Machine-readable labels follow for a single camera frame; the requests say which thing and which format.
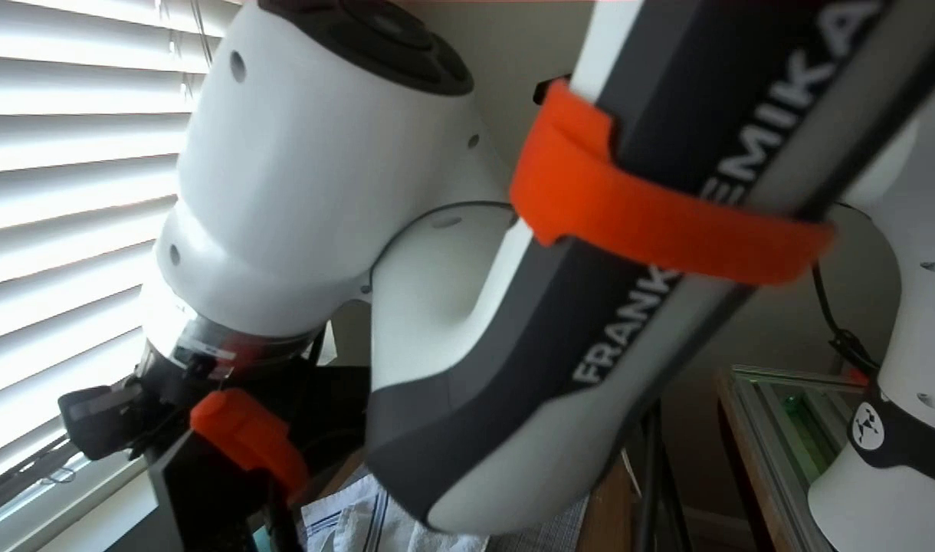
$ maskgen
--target blind slat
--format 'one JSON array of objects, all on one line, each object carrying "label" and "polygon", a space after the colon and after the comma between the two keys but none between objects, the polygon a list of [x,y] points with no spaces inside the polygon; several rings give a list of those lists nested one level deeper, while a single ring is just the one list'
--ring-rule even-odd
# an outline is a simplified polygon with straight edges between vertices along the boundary
[{"label": "blind slat", "polygon": [[231,26],[231,17],[239,10],[233,2],[200,0],[201,22],[197,22],[197,2],[185,2],[185,0],[158,0],[158,10],[152,0],[100,0],[100,2],[94,2],[94,0],[90,0],[90,2],[19,0],[19,2],[92,16],[92,17],[132,22],[132,26],[148,26],[148,27],[171,27],[171,30],[205,35],[205,37],[225,37],[225,27]]},{"label": "blind slat", "polygon": [[0,231],[176,196],[176,156],[0,172]]},{"label": "blind slat", "polygon": [[65,431],[58,416],[46,421],[43,426],[32,428],[22,438],[11,438],[0,447],[0,474],[15,470],[23,458],[38,454],[43,445],[55,442]]},{"label": "blind slat", "polygon": [[189,114],[200,89],[197,75],[0,57],[0,117]]},{"label": "blind slat", "polygon": [[205,75],[208,45],[219,39],[0,2],[0,57]]},{"label": "blind slat", "polygon": [[0,336],[138,284],[150,245],[0,284]]},{"label": "blind slat", "polygon": [[113,383],[135,365],[142,352],[142,334],[129,332],[108,341],[69,362],[51,365],[38,378],[26,378],[0,393],[0,447],[11,438],[33,431],[48,424],[58,411],[58,397],[79,387]]},{"label": "blind slat", "polygon": [[138,362],[138,284],[235,10],[0,0],[0,474],[60,431],[58,397]]},{"label": "blind slat", "polygon": [[181,153],[186,117],[0,117],[0,172]]},{"label": "blind slat", "polygon": [[171,202],[60,218],[0,233],[0,282],[152,243]]},{"label": "blind slat", "polygon": [[138,292],[122,292],[0,336],[0,390],[138,327],[135,298]]}]

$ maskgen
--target white object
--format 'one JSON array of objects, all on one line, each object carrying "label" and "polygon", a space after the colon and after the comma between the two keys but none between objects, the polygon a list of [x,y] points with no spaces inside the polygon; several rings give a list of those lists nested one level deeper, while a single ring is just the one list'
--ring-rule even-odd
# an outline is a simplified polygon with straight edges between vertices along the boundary
[{"label": "white object", "polygon": [[303,505],[301,539],[320,552],[480,552],[487,538],[416,525],[374,474]]},{"label": "white object", "polygon": [[152,347],[235,362],[235,347],[189,334],[313,332],[362,293],[384,245],[420,213],[462,191],[500,196],[477,134],[471,95],[374,78],[248,2],[216,56],[181,156],[181,202],[148,284]]},{"label": "white object", "polygon": [[[638,10],[638,0],[599,2],[570,80],[578,97],[596,100],[601,95],[604,75],[613,72]],[[525,221],[506,237],[500,233],[500,240],[480,225],[491,216],[474,213],[465,218],[462,213],[462,225],[455,233],[416,225],[387,256],[374,272],[374,390],[437,374],[480,336],[533,240]],[[456,277],[420,278],[446,253],[460,253]],[[559,516],[604,470],[604,451],[621,424],[621,404],[629,404],[624,387],[609,383],[540,409],[496,454],[480,459],[434,504],[428,525],[506,534]],[[570,447],[559,463],[547,463],[559,458],[559,442],[578,442],[578,447]]]},{"label": "white object", "polygon": [[[872,216],[891,243],[902,272],[902,306],[879,390],[902,411],[935,426],[935,97],[920,117],[899,188],[872,207]],[[811,484],[808,510],[833,550],[935,552],[935,482],[915,470],[874,470],[844,447]]]}]

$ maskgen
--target white blinds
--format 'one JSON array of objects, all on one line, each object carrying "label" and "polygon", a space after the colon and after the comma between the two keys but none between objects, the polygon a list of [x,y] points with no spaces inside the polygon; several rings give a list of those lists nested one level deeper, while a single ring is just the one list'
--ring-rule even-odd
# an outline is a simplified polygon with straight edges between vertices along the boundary
[{"label": "white blinds", "polygon": [[225,0],[0,0],[0,472],[138,358],[135,293]]}]

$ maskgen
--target orange clamp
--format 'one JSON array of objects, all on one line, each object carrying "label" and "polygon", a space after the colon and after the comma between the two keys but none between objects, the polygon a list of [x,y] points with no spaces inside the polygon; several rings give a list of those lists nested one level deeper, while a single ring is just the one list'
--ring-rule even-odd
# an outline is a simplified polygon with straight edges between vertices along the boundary
[{"label": "orange clamp", "polygon": [[716,207],[629,174],[609,160],[609,131],[604,111],[563,83],[550,89],[511,182],[511,207],[536,243],[572,237],[666,270],[779,284],[833,240],[827,225]]},{"label": "orange clamp", "polygon": [[288,426],[242,390],[208,393],[189,411],[189,428],[216,445],[245,472],[269,472],[284,501],[298,501],[307,488],[303,454],[288,442]]}]

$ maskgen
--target black plastic part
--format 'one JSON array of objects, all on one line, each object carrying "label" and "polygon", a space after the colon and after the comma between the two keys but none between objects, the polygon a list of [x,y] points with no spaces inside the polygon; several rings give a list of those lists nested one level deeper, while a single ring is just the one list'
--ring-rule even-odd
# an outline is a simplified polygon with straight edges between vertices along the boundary
[{"label": "black plastic part", "polygon": [[[920,416],[884,399],[876,387],[868,390],[859,411],[860,409],[872,411],[868,416],[860,421],[855,416],[850,424],[850,442],[868,467],[874,470],[910,467],[925,478],[935,478],[935,426],[925,426]],[[884,431],[879,447],[860,447],[860,431]]]},{"label": "black plastic part", "polygon": [[643,2],[631,45],[599,97],[617,119],[617,165],[695,196],[723,156],[742,153],[742,126],[768,83],[786,78],[788,56],[817,45],[814,16],[826,2]]},{"label": "black plastic part", "polygon": [[259,10],[384,80],[465,95],[471,78],[462,57],[423,22],[387,0],[259,0]]},{"label": "black plastic part", "polygon": [[531,100],[533,100],[533,103],[541,103],[541,100],[550,97],[552,83],[559,83],[559,80],[570,80],[570,75],[562,75],[562,78],[552,78],[552,80],[540,80],[540,83],[533,87],[533,91],[531,91]]},{"label": "black plastic part", "polygon": [[100,459],[132,447],[162,421],[157,399],[135,380],[92,387],[58,399],[67,438],[90,458]]},{"label": "black plastic part", "polygon": [[[310,472],[339,463],[366,442],[369,368],[288,362],[245,374],[235,387],[288,424],[288,438]],[[250,534],[248,519],[269,510],[269,474],[242,472],[192,431],[148,459],[158,505],[113,550],[242,550]]]},{"label": "black plastic part", "polygon": [[872,358],[868,347],[851,334],[850,327],[840,327],[832,341],[832,351],[838,351],[840,358],[864,371],[868,378],[876,378],[879,362]]}]

